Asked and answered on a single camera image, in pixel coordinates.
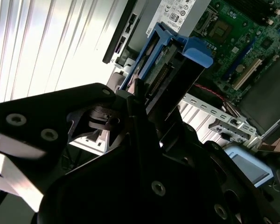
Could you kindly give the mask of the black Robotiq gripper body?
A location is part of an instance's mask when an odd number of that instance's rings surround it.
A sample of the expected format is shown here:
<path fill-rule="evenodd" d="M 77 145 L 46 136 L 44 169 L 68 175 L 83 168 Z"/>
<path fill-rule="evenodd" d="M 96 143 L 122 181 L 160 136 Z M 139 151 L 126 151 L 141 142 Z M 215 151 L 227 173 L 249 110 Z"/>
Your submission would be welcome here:
<path fill-rule="evenodd" d="M 207 206 L 191 166 L 156 147 L 118 147 L 55 182 L 40 224 L 198 224 Z"/>

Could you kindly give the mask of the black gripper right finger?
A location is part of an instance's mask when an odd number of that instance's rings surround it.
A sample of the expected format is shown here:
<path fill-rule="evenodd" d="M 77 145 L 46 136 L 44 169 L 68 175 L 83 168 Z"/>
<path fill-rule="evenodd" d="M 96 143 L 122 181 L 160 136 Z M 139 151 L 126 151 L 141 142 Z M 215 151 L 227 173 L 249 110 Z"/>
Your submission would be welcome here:
<path fill-rule="evenodd" d="M 201 143 L 178 107 L 166 112 L 166 155 L 194 172 L 188 193 L 207 224 L 280 224 L 280 214 L 215 142 Z"/>

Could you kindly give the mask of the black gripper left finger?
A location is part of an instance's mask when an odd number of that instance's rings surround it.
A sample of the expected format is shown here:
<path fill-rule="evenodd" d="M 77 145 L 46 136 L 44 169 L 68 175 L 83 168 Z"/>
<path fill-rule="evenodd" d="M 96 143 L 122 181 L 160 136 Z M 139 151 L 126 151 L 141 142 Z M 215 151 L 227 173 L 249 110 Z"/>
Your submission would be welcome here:
<path fill-rule="evenodd" d="M 40 208 L 49 188 L 67 175 L 60 173 L 66 145 L 98 130 L 108 133 L 105 154 L 118 147 L 156 147 L 163 155 L 145 109 L 146 85 L 136 79 L 133 88 L 112 91 L 95 83 L 0 103 L 2 181 Z"/>

